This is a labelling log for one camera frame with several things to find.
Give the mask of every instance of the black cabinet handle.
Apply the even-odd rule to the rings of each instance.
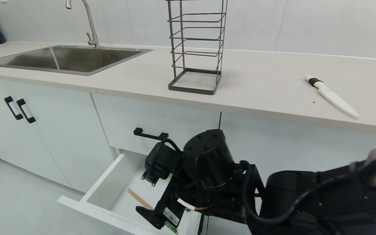
[[[154,135],[148,135],[148,134],[143,134],[143,129],[137,127],[133,131],[134,135],[141,136],[141,137],[146,137],[149,139],[154,139],[154,140],[164,140],[166,139],[169,135],[167,133],[162,132],[159,136],[154,136]]]
[[[27,117],[27,115],[25,114],[23,108],[21,107],[21,106],[25,105],[25,100],[24,99],[17,100],[17,105],[20,108],[20,110],[23,113],[23,115],[25,116],[25,118],[27,119],[28,123],[33,123],[33,122],[36,121],[36,119],[34,117]]]
[[[15,114],[14,110],[12,110],[11,106],[9,105],[9,103],[11,103],[12,101],[14,101],[14,100],[12,100],[11,96],[4,98],[4,101],[6,102],[9,110],[11,110],[11,113],[15,117],[16,120],[20,120],[20,119],[23,118],[23,116],[21,114]]]

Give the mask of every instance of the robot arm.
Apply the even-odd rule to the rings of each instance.
[[[376,150],[367,161],[324,172],[280,171],[265,187],[255,165],[233,161],[223,132],[208,130],[189,140],[183,151],[169,139],[157,143],[145,168],[142,180],[152,186],[172,174],[154,210],[136,207],[157,229],[165,223],[177,227],[185,210],[247,224],[253,235],[306,234],[310,229],[336,234],[353,223],[376,224]],[[262,199],[259,215],[256,197]],[[362,222],[354,216],[361,213]]]

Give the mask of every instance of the label sticker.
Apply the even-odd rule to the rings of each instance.
[[[175,225],[178,226],[179,224],[179,219],[178,217],[173,214],[172,211],[170,211],[167,207],[165,207],[163,214]]]

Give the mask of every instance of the sink basin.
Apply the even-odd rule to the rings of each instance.
[[[135,58],[149,49],[51,46],[0,58],[0,67],[90,76]]]

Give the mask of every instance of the floor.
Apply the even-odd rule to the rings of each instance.
[[[88,234],[72,231],[56,202],[62,195],[79,200],[84,193],[0,160],[0,235]]]

